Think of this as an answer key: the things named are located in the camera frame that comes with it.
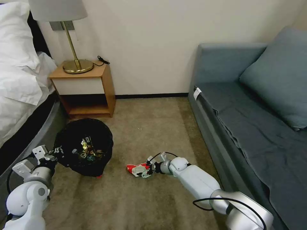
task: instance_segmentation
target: gray sofa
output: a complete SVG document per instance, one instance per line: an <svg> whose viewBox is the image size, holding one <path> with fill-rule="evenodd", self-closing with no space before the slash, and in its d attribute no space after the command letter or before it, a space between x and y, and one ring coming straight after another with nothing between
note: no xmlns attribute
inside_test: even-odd
<svg viewBox="0 0 307 230"><path fill-rule="evenodd" d="M296 197L303 196L300 193L304 190L298 188L298 194L291 196L298 183L289 178L281 185L276 174L282 176L286 170L287 163L284 165L283 161L290 160L287 151L291 154L298 151L293 148L294 142L298 143L297 148L307 149L302 141L307 140L307 131L295 132L238 81L266 46L264 43L199 45L188 97L224 190L243 192L269 210L274 215L274 229L304 229L306 224L302 220L306 210L302 209L306 202L300 203ZM195 100L196 88L202 92ZM267 151L276 146L279 149L270 155L274 155L271 161L264 162L266 156L251 156L261 152L262 147ZM261 166L267 170L267 177Z"/></svg>

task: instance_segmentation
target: black garbage bag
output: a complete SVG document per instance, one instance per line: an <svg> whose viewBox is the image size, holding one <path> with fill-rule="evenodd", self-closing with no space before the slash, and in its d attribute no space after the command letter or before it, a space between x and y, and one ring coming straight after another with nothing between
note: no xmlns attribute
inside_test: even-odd
<svg viewBox="0 0 307 230"><path fill-rule="evenodd" d="M80 119L68 123L56 136L54 148L60 147L58 162L84 176L102 175L112 156L113 136L102 121Z"/></svg>

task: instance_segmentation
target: lamp shade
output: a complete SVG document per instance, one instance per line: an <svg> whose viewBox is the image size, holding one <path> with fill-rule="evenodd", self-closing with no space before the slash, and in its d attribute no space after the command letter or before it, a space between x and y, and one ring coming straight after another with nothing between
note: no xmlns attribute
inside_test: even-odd
<svg viewBox="0 0 307 230"><path fill-rule="evenodd" d="M36 21L71 21L87 17L82 0L29 0Z"/></svg>

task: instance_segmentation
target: wooden nightstand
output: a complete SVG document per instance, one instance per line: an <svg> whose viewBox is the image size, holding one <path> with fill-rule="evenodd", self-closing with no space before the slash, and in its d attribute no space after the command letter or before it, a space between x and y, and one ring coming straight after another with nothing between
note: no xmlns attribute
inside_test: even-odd
<svg viewBox="0 0 307 230"><path fill-rule="evenodd" d="M71 119L113 117L115 93L109 65L95 65L89 72L68 74L61 64L49 78Z"/></svg>

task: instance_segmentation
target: sofa seat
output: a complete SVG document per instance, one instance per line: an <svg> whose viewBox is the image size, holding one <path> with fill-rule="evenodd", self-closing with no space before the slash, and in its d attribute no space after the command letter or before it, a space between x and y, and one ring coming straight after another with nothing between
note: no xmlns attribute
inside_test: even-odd
<svg viewBox="0 0 307 230"><path fill-rule="evenodd" d="M198 83L197 100L211 108L289 229L304 229L307 131L294 131L239 82Z"/></svg>

